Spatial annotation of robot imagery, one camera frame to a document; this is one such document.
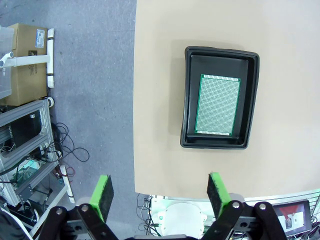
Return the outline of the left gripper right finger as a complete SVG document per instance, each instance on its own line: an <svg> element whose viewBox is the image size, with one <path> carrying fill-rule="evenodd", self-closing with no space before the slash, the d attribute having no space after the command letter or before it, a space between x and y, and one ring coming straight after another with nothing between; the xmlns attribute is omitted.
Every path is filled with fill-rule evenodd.
<svg viewBox="0 0 320 240"><path fill-rule="evenodd" d="M208 175L207 195L215 221L203 234L203 240L229 240L235 232L241 232L249 240L286 240L273 206L267 201L250 206L232 200L217 172Z"/></svg>

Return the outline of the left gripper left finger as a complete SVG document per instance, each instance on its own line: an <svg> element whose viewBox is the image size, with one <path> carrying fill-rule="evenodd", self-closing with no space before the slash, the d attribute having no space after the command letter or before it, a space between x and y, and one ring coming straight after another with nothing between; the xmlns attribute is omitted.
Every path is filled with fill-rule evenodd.
<svg viewBox="0 0 320 240"><path fill-rule="evenodd" d="M111 176L101 175L89 203L67 210L55 206L42 224L40 240L76 240L87 236L90 240L116 240L117 237L106 224L114 197Z"/></svg>

